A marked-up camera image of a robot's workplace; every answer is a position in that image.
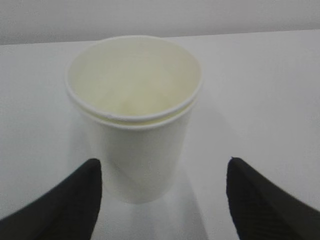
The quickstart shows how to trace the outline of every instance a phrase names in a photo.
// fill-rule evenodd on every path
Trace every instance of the white wall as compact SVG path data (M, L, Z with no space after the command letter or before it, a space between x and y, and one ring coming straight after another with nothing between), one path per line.
M320 0L0 0L0 44L320 29Z

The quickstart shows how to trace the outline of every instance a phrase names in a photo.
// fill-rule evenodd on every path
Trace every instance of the white table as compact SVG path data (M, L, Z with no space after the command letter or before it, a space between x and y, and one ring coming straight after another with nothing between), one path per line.
M174 37L203 68L173 189L142 205L103 193L93 240L236 240L227 163L242 157L320 210L320 30ZM90 157L64 91L91 42L0 46L0 218Z

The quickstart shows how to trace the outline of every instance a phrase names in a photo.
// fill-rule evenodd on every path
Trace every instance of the paper cup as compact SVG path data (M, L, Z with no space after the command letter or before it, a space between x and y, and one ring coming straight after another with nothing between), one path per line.
M108 38L75 58L66 89L108 192L145 203L169 190L201 83L197 60L158 37Z

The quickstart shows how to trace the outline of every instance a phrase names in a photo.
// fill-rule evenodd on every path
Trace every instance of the cup rim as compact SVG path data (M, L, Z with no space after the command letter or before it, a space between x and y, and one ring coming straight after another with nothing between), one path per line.
M141 115L141 116L127 116L127 115L120 115L120 114L116 114L116 113L111 113L111 112L107 112L107 111L101 111L97 108L95 108L94 106L92 106L91 104L85 102L84 100L82 100L80 97L78 97L72 87L70 86L69 83L69 70L72 66L72 64L74 63L75 59L77 59L78 57L80 57L82 54L84 54L86 51L88 51L90 48L97 46L99 44L102 43L106 43L106 42L110 42L110 41L114 41L114 40L118 40L118 39L129 39L129 38L144 38L144 39L156 39L156 40L160 40L163 42L166 42L168 44L171 44L173 46L175 46L176 48L181 49L183 52L185 52L187 55L189 55L195 62L197 68L199 69L199 80L198 80L198 84L196 86L196 88L194 89L193 93L187 97L183 102L170 107L164 111L161 112L157 112L157 113L153 113L153 114L147 114L147 115ZM174 115L175 112L185 108L187 105L189 105L197 96L198 92L200 91L200 88L202 87L203 84L203 80L202 80L202 71L201 71L201 66L198 62L198 60L188 51L186 50L184 47L171 42L169 40L163 39L161 37L156 37L156 36L149 36L149 35L123 35L123 36L115 36L115 37L109 37L106 39L102 39L102 40L98 40L98 41L94 41L92 44L90 44L89 46L85 47L84 49L82 49L67 65L65 73L64 73L64 84L66 87L66 91L67 91L67 95L71 98L72 102L76 105L78 105L80 108L83 108L86 110L86 112L92 113L96 116L99 116L100 118L104 118L106 121L108 121L108 119L113 120L113 121L121 121L121 122L132 122L132 123L137 123L137 122L148 122L148 121L152 121L152 120L156 120L156 119L162 119L165 118L166 116L170 116L170 115Z

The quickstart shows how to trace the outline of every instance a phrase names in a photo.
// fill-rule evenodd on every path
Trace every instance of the white surface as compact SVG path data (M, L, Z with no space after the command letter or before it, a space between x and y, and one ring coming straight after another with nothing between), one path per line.
M319 0L0 0L0 44L319 28Z
M104 193L93 239L236 240L225 193L231 156L320 210L320 31L171 40L199 59L205 80L181 174L148 204ZM0 217L90 156L63 85L65 66L88 44L0 47Z

